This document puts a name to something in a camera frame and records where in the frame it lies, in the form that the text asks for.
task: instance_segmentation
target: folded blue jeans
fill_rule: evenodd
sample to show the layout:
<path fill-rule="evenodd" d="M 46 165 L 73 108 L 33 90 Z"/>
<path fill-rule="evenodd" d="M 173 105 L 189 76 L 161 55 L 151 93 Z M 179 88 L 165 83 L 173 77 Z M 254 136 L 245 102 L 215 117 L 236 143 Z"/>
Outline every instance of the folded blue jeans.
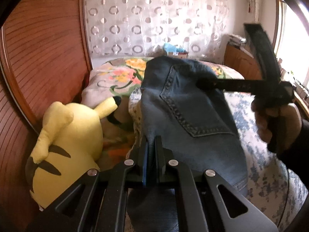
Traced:
<path fill-rule="evenodd" d="M 147 62 L 141 85 L 147 170 L 155 170 L 154 139 L 161 136 L 176 160 L 192 170 L 215 170 L 246 196 L 246 159 L 230 109 L 222 91 L 205 93 L 196 87 L 201 77 L 216 75 L 194 60 L 161 56 Z M 172 190 L 132 190 L 127 211 L 136 232 L 178 229 Z"/>

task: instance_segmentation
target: plush toy arm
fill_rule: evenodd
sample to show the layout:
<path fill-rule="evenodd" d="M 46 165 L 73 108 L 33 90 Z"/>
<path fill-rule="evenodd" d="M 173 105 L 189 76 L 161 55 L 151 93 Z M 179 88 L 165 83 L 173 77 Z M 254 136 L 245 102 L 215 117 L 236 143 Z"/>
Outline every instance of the plush toy arm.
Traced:
<path fill-rule="evenodd" d="M 120 96 L 110 97 L 99 104 L 94 110 L 98 113 L 100 119 L 110 115 L 118 108 L 121 103 Z"/>
<path fill-rule="evenodd" d="M 54 102 L 46 110 L 43 117 L 43 128 L 34 146 L 31 157 L 39 164 L 48 156 L 48 148 L 59 131 L 68 126 L 74 118 L 73 112 L 61 102 Z"/>

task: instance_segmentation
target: yellow pikachu plush toy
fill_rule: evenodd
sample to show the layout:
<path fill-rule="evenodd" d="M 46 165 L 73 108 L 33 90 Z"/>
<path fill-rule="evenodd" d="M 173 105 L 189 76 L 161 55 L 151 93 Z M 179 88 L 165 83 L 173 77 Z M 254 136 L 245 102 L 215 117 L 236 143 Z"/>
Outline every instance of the yellow pikachu plush toy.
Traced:
<path fill-rule="evenodd" d="M 54 102 L 43 117 L 43 128 L 26 164 L 30 194 L 43 208 L 91 168 L 103 147 L 100 119 L 121 103 L 111 97 L 91 109 L 82 104 Z"/>

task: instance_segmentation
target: window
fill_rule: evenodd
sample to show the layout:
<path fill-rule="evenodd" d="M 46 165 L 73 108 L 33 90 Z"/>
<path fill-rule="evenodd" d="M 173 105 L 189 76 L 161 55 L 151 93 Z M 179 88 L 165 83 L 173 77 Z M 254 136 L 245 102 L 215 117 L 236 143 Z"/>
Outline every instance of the window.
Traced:
<path fill-rule="evenodd" d="M 279 0 L 279 23 L 275 45 L 281 66 L 307 87 L 309 81 L 309 36 L 298 16 Z"/>

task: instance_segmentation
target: person's hand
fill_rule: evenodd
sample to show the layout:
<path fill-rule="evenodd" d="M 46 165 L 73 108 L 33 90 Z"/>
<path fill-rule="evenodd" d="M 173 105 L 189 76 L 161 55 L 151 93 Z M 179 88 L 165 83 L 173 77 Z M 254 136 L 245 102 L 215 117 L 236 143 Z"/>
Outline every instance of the person's hand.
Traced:
<path fill-rule="evenodd" d="M 282 105 L 274 108 L 260 108 L 257 100 L 251 104 L 251 109 L 255 114 L 256 126 L 258 135 L 266 143 L 269 143 L 272 138 L 272 133 L 268 129 L 268 121 L 271 117 L 283 117 L 283 125 L 278 126 L 276 153 L 280 154 L 289 149 L 291 144 L 298 137 L 302 128 L 302 119 L 295 104 Z"/>

